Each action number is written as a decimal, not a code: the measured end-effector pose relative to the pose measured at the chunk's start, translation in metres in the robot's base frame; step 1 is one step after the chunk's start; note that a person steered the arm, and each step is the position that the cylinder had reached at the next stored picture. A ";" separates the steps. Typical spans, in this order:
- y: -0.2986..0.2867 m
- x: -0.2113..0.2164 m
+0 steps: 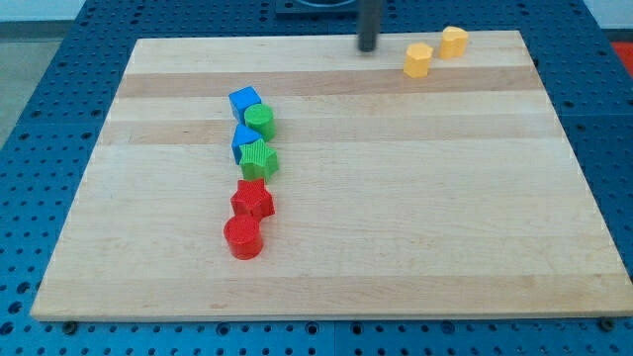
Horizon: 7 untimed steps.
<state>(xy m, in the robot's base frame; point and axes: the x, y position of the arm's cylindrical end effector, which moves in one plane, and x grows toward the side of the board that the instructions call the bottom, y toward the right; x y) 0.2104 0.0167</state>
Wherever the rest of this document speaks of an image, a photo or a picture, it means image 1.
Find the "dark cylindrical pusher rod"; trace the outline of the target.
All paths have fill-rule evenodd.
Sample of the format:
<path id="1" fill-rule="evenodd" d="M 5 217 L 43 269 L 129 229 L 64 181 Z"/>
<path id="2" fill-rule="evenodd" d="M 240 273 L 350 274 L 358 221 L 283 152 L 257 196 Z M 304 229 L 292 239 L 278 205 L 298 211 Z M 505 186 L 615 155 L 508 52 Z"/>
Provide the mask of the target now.
<path id="1" fill-rule="evenodd" d="M 383 0 L 359 0 L 357 14 L 357 49 L 372 52 L 381 30 Z"/>

